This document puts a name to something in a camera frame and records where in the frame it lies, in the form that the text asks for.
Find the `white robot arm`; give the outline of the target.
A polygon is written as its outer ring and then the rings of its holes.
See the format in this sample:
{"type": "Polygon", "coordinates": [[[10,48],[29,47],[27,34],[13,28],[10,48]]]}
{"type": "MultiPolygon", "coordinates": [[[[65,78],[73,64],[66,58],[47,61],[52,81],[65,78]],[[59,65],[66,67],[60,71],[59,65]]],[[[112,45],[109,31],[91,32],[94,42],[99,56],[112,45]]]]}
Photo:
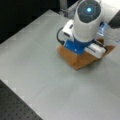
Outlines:
{"type": "Polygon", "coordinates": [[[74,18],[62,28],[66,40],[61,44],[77,55],[87,52],[101,58],[106,48],[96,40],[97,31],[101,23],[109,24],[117,12],[118,9],[108,0],[81,0],[74,18]]]}

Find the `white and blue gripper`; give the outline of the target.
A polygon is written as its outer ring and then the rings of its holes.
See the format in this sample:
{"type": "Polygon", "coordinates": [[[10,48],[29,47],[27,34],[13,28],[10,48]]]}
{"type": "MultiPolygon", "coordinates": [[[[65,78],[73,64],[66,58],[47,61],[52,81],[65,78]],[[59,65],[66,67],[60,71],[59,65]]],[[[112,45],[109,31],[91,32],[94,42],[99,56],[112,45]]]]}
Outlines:
{"type": "Polygon", "coordinates": [[[74,20],[69,20],[62,28],[65,37],[62,45],[77,55],[87,52],[94,57],[101,58],[106,49],[95,39],[97,30],[95,25],[77,24],[74,20]]]}

